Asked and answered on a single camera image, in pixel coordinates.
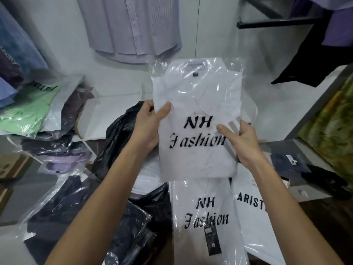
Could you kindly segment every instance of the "person's left hand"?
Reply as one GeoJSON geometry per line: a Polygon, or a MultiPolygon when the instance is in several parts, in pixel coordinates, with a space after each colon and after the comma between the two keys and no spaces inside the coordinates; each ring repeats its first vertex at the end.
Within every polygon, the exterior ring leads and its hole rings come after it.
{"type": "Polygon", "coordinates": [[[171,103],[167,102],[158,112],[150,111],[153,100],[146,100],[137,113],[136,123],[130,138],[139,151],[146,154],[153,150],[158,143],[159,122],[170,112],[171,103]]]}

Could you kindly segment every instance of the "clothing rack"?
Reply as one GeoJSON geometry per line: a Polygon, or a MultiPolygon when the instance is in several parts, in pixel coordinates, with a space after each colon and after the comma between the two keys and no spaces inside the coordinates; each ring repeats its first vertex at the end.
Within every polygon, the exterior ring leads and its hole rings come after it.
{"type": "Polygon", "coordinates": [[[294,25],[307,25],[313,24],[321,17],[296,17],[292,19],[284,18],[272,8],[259,2],[258,0],[244,0],[251,4],[254,8],[259,10],[262,14],[267,16],[269,20],[259,22],[242,22],[241,18],[237,22],[238,29],[254,29],[254,28],[267,28],[267,27],[281,27],[281,26],[294,26],[294,25]]]}

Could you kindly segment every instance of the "finger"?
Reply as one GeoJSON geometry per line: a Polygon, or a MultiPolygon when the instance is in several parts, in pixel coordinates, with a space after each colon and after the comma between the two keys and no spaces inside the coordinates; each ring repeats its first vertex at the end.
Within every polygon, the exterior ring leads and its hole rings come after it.
{"type": "Polygon", "coordinates": [[[246,131],[249,131],[251,129],[251,126],[244,120],[240,120],[240,134],[245,133],[246,131]]]}
{"type": "Polygon", "coordinates": [[[168,115],[171,107],[172,104],[168,101],[159,111],[156,112],[155,117],[158,119],[158,121],[162,120],[165,116],[168,115]]]}
{"type": "Polygon", "coordinates": [[[148,114],[152,106],[153,100],[146,100],[141,107],[141,111],[148,114]]]}
{"type": "Polygon", "coordinates": [[[217,130],[219,133],[221,133],[223,136],[228,138],[231,142],[236,141],[236,139],[239,137],[237,134],[235,134],[233,131],[231,131],[228,127],[225,125],[218,125],[217,130]]]}

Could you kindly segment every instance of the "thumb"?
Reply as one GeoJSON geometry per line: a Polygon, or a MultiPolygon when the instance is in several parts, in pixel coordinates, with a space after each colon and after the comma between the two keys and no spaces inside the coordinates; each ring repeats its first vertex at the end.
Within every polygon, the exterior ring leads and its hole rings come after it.
{"type": "Polygon", "coordinates": [[[238,139],[238,135],[233,133],[228,127],[225,125],[218,125],[217,130],[219,133],[221,133],[223,136],[225,136],[227,139],[229,139],[231,142],[235,142],[238,139]]]}
{"type": "Polygon", "coordinates": [[[158,121],[162,120],[165,116],[168,115],[171,107],[172,104],[168,101],[159,111],[156,112],[155,117],[158,119],[158,121]]]}

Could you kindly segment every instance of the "yellow patterned cloth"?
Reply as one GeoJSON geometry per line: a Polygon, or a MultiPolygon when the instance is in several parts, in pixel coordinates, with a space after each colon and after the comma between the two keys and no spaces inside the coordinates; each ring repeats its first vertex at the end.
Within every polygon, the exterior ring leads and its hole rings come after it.
{"type": "Polygon", "coordinates": [[[298,136],[353,186],[353,75],[298,136]]]}

